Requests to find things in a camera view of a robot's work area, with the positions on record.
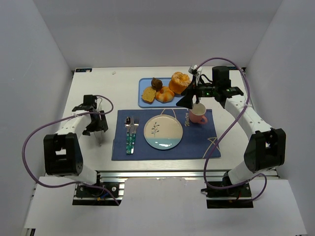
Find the cream and blue plate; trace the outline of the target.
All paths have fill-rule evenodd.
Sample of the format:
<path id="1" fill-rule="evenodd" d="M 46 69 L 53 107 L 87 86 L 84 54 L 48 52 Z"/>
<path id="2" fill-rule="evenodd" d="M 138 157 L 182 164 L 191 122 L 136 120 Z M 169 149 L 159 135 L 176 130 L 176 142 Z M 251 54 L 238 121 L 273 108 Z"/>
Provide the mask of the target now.
<path id="1" fill-rule="evenodd" d="M 169 150 L 181 141 L 183 128 L 174 117 L 157 115 L 146 122 L 143 134 L 146 142 L 151 147 L 159 150 Z"/>

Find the dark brown bread piece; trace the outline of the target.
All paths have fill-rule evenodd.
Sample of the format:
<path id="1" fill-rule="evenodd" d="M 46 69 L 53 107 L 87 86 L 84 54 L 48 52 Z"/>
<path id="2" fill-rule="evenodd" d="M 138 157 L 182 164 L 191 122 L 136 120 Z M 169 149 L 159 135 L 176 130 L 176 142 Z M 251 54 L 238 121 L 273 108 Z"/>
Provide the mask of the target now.
<path id="1" fill-rule="evenodd" d="M 151 86 L 154 90 L 159 91 L 163 87 L 163 83 L 160 79 L 153 78 L 151 80 Z"/>

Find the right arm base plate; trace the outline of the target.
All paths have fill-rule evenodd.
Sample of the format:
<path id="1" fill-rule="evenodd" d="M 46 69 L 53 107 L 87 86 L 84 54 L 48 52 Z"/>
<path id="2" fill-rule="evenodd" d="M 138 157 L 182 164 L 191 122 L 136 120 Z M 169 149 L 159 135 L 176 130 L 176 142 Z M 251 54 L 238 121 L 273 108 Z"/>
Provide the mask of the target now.
<path id="1" fill-rule="evenodd" d="M 252 192 L 248 183 L 224 190 L 206 186 L 200 191 L 206 196 L 208 209 L 253 208 Z"/>

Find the sliced brown bread loaf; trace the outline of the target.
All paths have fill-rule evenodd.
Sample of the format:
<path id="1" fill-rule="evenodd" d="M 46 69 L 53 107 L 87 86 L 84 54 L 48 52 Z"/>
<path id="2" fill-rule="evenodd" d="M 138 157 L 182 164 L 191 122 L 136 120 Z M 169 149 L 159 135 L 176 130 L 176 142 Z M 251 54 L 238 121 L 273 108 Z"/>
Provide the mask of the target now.
<path id="1" fill-rule="evenodd" d="M 152 104 L 156 97 L 156 90 L 153 87 L 147 87 L 144 89 L 141 98 L 144 102 Z"/>

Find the light blue plastic tray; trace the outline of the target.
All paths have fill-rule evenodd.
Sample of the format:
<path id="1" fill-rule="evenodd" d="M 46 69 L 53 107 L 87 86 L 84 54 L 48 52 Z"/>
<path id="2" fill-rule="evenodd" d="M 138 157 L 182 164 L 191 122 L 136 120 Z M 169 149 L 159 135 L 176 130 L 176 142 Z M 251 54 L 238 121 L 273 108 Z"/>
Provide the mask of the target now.
<path id="1" fill-rule="evenodd" d="M 175 94 L 175 97 L 171 102 L 161 103 L 157 100 L 154 100 L 153 103 L 147 103 L 142 99 L 142 94 L 145 88 L 151 86 L 152 78 L 142 78 L 139 80 L 138 84 L 138 106 L 140 108 L 176 108 L 176 103 L 183 98 L 179 94 Z"/>

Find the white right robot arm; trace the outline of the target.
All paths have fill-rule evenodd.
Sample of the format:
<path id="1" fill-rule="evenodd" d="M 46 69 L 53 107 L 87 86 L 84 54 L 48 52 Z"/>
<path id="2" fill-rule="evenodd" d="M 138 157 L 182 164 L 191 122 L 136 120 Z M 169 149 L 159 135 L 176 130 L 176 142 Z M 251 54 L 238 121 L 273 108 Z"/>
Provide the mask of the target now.
<path id="1" fill-rule="evenodd" d="M 176 105 L 192 109 L 200 98 L 213 97 L 235 118 L 249 139 L 244 160 L 224 175 L 221 189 L 241 186 L 263 171 L 284 164 L 285 132 L 266 123 L 249 105 L 250 97 L 231 85 L 227 66 L 213 67 L 209 83 L 202 81 L 199 66 L 192 66 L 189 73 L 192 81 L 181 93 L 182 99 Z"/>

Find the large orange muffin bread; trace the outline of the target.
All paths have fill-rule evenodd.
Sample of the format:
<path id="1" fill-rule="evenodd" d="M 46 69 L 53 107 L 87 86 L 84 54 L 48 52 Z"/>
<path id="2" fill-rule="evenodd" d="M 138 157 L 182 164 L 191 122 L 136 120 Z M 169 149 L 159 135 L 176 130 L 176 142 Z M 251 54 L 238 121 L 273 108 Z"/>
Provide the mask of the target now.
<path id="1" fill-rule="evenodd" d="M 175 72 L 168 87 L 176 94 L 181 94 L 189 85 L 191 81 L 187 74 L 182 72 Z"/>

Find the dark blue placemat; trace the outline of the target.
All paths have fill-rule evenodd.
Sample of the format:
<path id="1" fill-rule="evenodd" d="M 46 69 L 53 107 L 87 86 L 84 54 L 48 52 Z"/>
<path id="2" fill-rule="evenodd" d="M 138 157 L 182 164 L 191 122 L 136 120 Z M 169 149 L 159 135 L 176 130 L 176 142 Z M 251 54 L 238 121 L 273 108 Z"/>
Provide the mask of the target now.
<path id="1" fill-rule="evenodd" d="M 183 137 L 175 146 L 160 149 L 151 146 L 145 139 L 144 127 L 147 121 L 157 115 L 169 115 L 176 118 L 183 128 Z M 187 109 L 144 109 L 119 110 L 117 125 L 113 142 L 113 161 L 144 161 L 144 160 L 189 160 L 208 157 L 217 141 L 213 113 L 208 109 L 204 115 L 207 123 L 192 123 Z M 126 127 L 127 117 L 138 117 L 139 126 L 136 131 L 133 154 L 126 153 Z"/>

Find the pink mug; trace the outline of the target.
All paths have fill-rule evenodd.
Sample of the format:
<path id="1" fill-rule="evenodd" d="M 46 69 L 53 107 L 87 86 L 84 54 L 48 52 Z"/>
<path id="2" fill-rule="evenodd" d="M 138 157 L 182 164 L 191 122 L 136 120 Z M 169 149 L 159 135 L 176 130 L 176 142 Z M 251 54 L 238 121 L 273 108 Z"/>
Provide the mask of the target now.
<path id="1" fill-rule="evenodd" d="M 193 104 L 193 108 L 189 109 L 189 119 L 192 123 L 206 124 L 208 122 L 205 117 L 206 107 L 201 104 Z"/>

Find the blue label sticker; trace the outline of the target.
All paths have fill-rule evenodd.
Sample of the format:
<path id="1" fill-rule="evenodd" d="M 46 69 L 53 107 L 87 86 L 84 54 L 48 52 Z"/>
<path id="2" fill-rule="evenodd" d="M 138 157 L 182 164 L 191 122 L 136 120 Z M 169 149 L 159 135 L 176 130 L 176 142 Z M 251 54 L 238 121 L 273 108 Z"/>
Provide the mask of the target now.
<path id="1" fill-rule="evenodd" d="M 77 68 L 75 70 L 76 73 L 89 73 L 92 72 L 91 68 Z"/>

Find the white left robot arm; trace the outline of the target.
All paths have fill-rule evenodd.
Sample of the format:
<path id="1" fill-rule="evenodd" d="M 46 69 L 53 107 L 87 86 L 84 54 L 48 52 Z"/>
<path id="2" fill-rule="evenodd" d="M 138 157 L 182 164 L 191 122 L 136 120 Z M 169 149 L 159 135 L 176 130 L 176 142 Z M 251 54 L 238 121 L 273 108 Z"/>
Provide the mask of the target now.
<path id="1" fill-rule="evenodd" d="M 69 118 L 55 134 L 44 137 L 45 171 L 88 185 L 99 184 L 99 173 L 84 164 L 79 145 L 82 135 L 101 136 L 108 130 L 104 111 L 97 106 L 97 96 L 84 95 L 83 103 L 72 109 L 72 115 L 74 118 Z"/>

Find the round orange white bun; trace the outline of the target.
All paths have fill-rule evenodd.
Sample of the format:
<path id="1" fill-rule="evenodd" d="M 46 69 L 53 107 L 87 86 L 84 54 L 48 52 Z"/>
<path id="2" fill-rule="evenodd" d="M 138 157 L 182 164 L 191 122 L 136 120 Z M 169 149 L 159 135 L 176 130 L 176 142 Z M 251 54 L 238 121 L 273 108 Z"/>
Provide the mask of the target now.
<path id="1" fill-rule="evenodd" d="M 169 87 L 162 87 L 156 92 L 156 100 L 161 103 L 171 102 L 175 97 L 175 93 Z"/>

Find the aluminium frame rail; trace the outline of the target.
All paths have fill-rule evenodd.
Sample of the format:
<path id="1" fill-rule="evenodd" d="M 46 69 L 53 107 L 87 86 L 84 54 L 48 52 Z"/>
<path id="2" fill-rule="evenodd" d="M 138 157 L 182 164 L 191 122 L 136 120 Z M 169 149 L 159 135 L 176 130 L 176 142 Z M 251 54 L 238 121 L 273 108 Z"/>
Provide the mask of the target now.
<path id="1" fill-rule="evenodd" d="M 226 171 L 207 171 L 206 177 L 223 177 Z M 264 172 L 267 177 L 279 177 L 276 170 Z M 202 171 L 100 171 L 102 177 L 203 177 Z"/>

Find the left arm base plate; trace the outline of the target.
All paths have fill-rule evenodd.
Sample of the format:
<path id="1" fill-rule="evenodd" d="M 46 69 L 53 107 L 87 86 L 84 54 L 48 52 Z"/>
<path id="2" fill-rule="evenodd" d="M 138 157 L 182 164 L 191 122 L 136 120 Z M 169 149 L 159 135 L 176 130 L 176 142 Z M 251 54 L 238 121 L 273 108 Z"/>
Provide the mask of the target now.
<path id="1" fill-rule="evenodd" d="M 106 188 L 121 203 L 123 199 L 123 184 L 120 182 L 101 182 L 100 186 Z M 112 196 L 105 190 L 77 185 L 72 200 L 73 206 L 118 206 Z"/>

